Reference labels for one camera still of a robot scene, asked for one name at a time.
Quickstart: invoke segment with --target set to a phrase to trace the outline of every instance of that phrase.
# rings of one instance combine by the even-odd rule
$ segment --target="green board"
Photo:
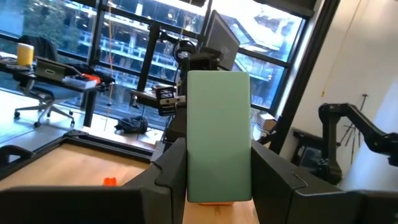
[[[187,90],[188,201],[250,200],[249,75],[190,71]]]

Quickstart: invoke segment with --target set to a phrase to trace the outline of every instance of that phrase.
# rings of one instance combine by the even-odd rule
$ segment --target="wooden table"
[[[90,132],[90,129],[85,128],[84,131]],[[107,137],[115,141],[139,144],[137,140],[116,134],[107,134]],[[118,184],[122,185],[149,166],[142,162],[64,144],[0,181],[0,190],[18,185],[102,185],[105,177],[115,177]],[[187,202],[184,223],[257,223],[253,208],[252,201],[236,202],[232,206],[202,206]]]

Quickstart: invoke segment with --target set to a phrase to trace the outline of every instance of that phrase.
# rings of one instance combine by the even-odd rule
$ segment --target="black office chair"
[[[44,57],[49,60],[57,61],[57,48],[51,43],[51,41],[43,37],[31,37],[24,35],[19,39],[20,43],[29,44],[34,46],[34,55],[39,57]],[[16,108],[14,117],[19,118],[20,111],[24,110],[38,110],[42,111],[37,122],[34,123],[35,128],[41,125],[40,120],[45,114],[50,117],[52,111],[71,118],[71,125],[75,124],[75,120],[72,116],[73,112],[68,113],[56,108],[54,105],[57,103],[63,103],[69,99],[80,96],[77,91],[69,90],[59,86],[51,85],[48,83],[36,82],[29,79],[28,77],[13,76],[14,79],[19,82],[18,89],[20,89],[25,96],[34,98],[39,101],[38,106],[28,106],[24,108]]]

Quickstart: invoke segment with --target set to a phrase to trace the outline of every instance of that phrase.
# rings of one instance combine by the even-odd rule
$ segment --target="computer monitor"
[[[211,13],[207,30],[204,46],[222,52],[223,58],[220,65],[228,70],[232,70],[236,54],[241,45],[240,41],[231,29],[229,29],[221,15],[215,10]]]

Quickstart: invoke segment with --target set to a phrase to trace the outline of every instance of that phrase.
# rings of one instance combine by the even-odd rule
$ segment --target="floor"
[[[14,109],[26,106],[35,106],[38,104],[37,100],[24,97],[21,95],[16,95],[13,93],[8,93],[6,91],[0,91],[0,99],[3,100],[5,104],[3,109],[0,111],[0,143],[10,140],[14,137],[18,137],[25,133],[33,130],[33,124],[37,121],[39,117],[39,112],[37,111],[21,111],[19,119],[14,119]],[[69,111],[69,108],[63,106],[57,106],[65,112]],[[52,113],[50,118],[44,117],[41,121],[43,126],[53,126],[61,128],[64,130],[69,129],[81,129],[83,127],[84,111],[75,110],[73,111],[73,117],[75,118],[74,127],[70,126],[70,119],[66,118],[60,114]],[[91,127],[97,130],[103,130],[106,133],[116,133],[114,126],[117,121],[113,118],[107,118],[101,115],[94,114]],[[155,144],[162,137],[163,132],[157,129],[149,129],[144,135],[140,135],[137,138],[139,140]]]

